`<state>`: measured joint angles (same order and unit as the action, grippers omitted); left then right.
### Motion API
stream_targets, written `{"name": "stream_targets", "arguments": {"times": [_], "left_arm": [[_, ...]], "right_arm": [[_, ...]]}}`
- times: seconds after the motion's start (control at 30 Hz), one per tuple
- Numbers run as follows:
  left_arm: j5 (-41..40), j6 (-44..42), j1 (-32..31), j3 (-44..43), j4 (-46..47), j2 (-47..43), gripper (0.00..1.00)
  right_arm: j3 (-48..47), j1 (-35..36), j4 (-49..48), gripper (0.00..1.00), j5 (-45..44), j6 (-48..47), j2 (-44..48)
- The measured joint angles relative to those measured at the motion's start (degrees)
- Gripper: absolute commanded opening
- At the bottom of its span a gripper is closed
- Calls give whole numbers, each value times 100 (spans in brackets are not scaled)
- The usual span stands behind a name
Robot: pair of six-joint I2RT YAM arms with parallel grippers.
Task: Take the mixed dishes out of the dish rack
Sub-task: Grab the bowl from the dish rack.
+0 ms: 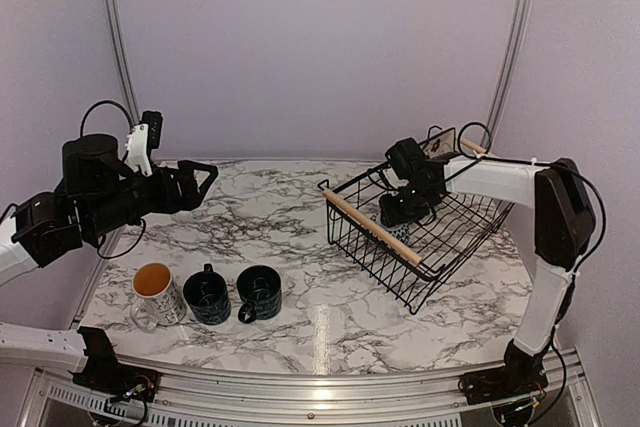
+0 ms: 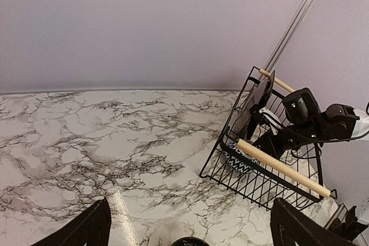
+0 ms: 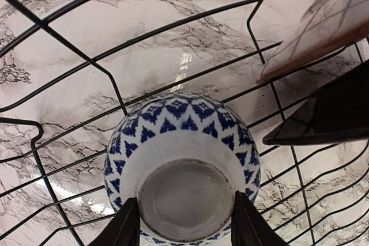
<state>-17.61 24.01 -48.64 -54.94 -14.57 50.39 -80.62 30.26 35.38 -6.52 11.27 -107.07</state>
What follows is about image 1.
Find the dark blue mug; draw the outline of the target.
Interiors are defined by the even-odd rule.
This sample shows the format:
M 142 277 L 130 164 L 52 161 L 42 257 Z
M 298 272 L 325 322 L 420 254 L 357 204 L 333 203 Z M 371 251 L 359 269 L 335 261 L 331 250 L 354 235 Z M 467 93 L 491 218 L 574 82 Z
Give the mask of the dark blue mug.
M 231 314 L 231 303 L 225 279 L 214 271 L 211 263 L 192 274 L 183 286 L 183 296 L 196 320 L 214 326 L 225 322 Z

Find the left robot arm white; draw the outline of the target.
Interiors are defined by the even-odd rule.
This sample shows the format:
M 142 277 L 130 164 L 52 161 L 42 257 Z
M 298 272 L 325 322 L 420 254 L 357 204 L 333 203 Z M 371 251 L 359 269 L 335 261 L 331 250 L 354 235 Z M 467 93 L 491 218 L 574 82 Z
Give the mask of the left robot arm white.
M 198 208 L 219 175 L 217 167 L 190 160 L 176 167 L 156 166 L 146 140 L 131 137 L 128 150 L 121 159 L 117 139 L 108 134 L 89 134 L 64 144 L 59 186 L 18 205 L 1 222 L 2 284 L 84 245 L 98 248 L 109 233 L 140 225 L 148 214 Z M 127 379 L 99 328 L 60 331 L 4 323 L 1 360 L 72 373 L 86 370 L 106 392 L 119 391 Z

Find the dark green mug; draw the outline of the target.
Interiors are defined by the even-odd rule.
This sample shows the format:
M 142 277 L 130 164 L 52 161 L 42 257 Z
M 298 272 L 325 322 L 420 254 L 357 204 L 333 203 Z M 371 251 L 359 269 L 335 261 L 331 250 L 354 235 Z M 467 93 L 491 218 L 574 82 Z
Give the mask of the dark green mug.
M 242 305 L 237 318 L 243 324 L 274 318 L 282 307 L 282 283 L 278 272 L 266 265 L 254 265 L 239 275 L 236 288 Z

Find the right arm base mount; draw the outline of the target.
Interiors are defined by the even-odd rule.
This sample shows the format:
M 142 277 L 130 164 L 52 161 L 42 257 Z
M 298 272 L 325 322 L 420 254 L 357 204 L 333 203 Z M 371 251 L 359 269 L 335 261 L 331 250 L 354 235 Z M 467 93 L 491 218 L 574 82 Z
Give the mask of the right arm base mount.
M 504 353 L 503 366 L 462 374 L 458 381 L 459 391 L 469 405 L 542 391 L 548 386 L 543 358 L 550 344 L 548 342 L 540 352 L 529 355 L 511 340 Z

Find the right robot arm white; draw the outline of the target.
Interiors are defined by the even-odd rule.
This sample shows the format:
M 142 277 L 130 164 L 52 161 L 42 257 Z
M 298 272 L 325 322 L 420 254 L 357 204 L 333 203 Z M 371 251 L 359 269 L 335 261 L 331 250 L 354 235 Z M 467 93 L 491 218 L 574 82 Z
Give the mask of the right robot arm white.
M 402 186 L 380 198 L 386 227 L 414 222 L 447 194 L 471 194 L 526 206 L 534 212 L 536 272 L 514 348 L 533 357 L 549 344 L 575 271 L 587 253 L 596 218 L 594 187 L 570 158 L 554 162 L 447 153 L 430 158 L 413 138 L 385 154 Z

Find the white patterned mug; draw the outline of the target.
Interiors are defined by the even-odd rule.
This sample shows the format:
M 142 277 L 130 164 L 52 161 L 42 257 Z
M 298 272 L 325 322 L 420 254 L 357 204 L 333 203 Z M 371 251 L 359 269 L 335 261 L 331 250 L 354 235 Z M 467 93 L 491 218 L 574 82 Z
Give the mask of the white patterned mug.
M 185 301 L 171 270 L 164 264 L 141 267 L 132 279 L 136 299 L 130 307 L 130 318 L 143 332 L 157 327 L 179 324 L 187 313 Z

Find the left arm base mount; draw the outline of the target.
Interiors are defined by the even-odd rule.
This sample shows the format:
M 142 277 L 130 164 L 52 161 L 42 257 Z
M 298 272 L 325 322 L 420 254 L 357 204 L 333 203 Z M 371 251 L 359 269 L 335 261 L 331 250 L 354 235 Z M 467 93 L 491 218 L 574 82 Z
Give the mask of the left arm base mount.
M 75 384 L 110 394 L 113 401 L 124 400 L 127 392 L 142 385 L 137 397 L 148 403 L 154 400 L 160 377 L 156 370 L 121 363 L 102 329 L 80 327 L 77 333 L 84 341 L 86 362 L 81 371 L 72 373 Z

